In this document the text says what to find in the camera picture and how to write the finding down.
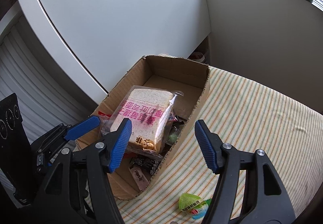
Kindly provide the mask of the pink small snack packet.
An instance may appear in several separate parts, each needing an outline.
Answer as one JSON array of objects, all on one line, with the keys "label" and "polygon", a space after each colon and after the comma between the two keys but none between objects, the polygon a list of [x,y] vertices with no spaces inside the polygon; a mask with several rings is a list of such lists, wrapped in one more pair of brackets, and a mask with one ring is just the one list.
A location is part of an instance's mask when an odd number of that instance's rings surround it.
[{"label": "pink small snack packet", "polygon": [[141,171],[139,167],[130,166],[129,171],[136,182],[140,191],[143,191],[149,184],[147,178],[145,177],[144,173]]}]

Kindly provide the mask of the white cabinet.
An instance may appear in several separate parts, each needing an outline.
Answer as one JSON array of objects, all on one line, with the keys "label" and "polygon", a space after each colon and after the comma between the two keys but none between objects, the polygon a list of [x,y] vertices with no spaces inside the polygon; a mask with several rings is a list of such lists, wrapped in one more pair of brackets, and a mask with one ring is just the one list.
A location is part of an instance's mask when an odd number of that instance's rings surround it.
[{"label": "white cabinet", "polygon": [[206,0],[18,0],[58,66],[100,103],[145,55],[187,58],[211,31]]}]

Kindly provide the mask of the Snickers bar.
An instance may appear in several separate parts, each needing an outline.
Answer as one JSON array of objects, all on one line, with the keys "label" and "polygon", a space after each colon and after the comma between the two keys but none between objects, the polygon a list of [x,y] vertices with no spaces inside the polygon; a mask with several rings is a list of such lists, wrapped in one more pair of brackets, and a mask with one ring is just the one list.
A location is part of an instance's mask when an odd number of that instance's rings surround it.
[{"label": "Snickers bar", "polygon": [[135,156],[130,160],[131,165],[136,165],[149,173],[151,176],[155,175],[159,165],[160,160],[159,159],[152,159],[146,156]]},{"label": "Snickers bar", "polygon": [[168,118],[167,127],[170,129],[170,134],[179,132],[183,129],[184,125],[186,124],[187,120],[176,115],[175,113],[170,113]]}]

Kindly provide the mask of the dark cake red-sealed bag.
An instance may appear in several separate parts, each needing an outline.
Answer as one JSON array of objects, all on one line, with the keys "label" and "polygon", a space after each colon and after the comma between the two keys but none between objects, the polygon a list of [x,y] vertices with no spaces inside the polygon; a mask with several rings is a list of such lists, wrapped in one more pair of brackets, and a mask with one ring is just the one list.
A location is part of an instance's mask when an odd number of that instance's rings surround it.
[{"label": "dark cake red-sealed bag", "polygon": [[98,112],[100,117],[100,131],[102,134],[109,133],[109,120],[111,118],[111,114],[105,114],[102,111]]}]

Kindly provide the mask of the green square candy packet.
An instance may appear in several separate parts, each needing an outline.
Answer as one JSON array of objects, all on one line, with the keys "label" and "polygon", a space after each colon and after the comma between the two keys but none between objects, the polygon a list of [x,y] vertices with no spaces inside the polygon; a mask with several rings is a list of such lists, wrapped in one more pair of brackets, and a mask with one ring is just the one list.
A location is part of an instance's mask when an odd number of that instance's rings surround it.
[{"label": "green square candy packet", "polygon": [[211,201],[212,201],[212,199],[211,199],[211,198],[210,198],[210,199],[205,200],[205,202],[207,203],[207,205],[208,205],[208,206],[210,206]]}]

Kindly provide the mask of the brown cardboard box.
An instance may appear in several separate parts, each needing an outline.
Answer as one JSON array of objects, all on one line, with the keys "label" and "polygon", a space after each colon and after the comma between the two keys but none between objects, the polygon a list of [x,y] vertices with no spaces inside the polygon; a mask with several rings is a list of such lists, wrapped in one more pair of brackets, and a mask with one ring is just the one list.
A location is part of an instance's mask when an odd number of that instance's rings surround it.
[{"label": "brown cardboard box", "polygon": [[[108,180],[117,199],[135,199],[157,182],[188,140],[209,89],[208,65],[178,57],[144,56],[93,112],[100,118],[100,126],[78,138],[76,143],[84,149],[129,118],[132,133],[128,154],[119,168],[108,175]],[[154,173],[144,170],[148,183],[142,189],[129,170],[131,155],[159,160]]]}]

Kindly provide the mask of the green clear-wrapped candy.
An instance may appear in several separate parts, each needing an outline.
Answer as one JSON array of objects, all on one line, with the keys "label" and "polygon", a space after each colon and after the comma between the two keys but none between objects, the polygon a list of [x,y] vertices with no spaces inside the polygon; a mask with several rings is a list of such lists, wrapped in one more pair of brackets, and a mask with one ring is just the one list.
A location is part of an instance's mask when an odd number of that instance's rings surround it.
[{"label": "green clear-wrapped candy", "polygon": [[172,134],[169,134],[168,135],[168,138],[167,138],[167,141],[166,142],[169,145],[174,145],[176,143],[177,139],[178,139],[178,134],[172,133]]}]

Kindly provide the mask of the green jelly cup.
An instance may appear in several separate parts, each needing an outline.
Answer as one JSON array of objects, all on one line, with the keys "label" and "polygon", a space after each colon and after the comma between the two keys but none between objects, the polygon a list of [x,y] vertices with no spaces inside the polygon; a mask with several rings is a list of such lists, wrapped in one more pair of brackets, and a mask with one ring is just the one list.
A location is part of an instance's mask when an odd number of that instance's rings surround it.
[{"label": "green jelly cup", "polygon": [[197,195],[183,193],[178,201],[178,208],[181,212],[190,215],[192,219],[198,220],[206,215],[209,205]]}]

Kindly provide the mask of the bagged sliced bread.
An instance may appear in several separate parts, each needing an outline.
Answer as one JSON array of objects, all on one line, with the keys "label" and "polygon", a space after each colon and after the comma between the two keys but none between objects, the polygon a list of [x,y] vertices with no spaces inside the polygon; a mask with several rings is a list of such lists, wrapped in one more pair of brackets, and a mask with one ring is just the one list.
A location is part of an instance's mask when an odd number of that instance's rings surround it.
[{"label": "bagged sliced bread", "polygon": [[133,86],[111,115],[109,133],[116,131],[123,119],[130,119],[132,129],[127,150],[161,160],[160,153],[170,132],[166,124],[182,96],[181,91]]}]

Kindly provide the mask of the striped yellow tablecloth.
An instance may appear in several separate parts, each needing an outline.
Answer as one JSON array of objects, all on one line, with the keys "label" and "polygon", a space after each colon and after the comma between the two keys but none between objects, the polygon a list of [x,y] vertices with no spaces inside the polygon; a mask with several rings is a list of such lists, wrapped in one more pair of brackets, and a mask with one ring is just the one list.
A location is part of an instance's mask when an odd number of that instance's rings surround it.
[{"label": "striped yellow tablecloth", "polygon": [[[209,81],[199,118],[236,149],[262,149],[276,168],[296,215],[311,203],[322,184],[322,115],[253,80],[185,61],[169,68],[169,77]],[[190,131],[160,179],[140,198],[118,201],[126,223],[192,223],[179,210],[183,193],[211,198],[218,176],[205,164]]]}]

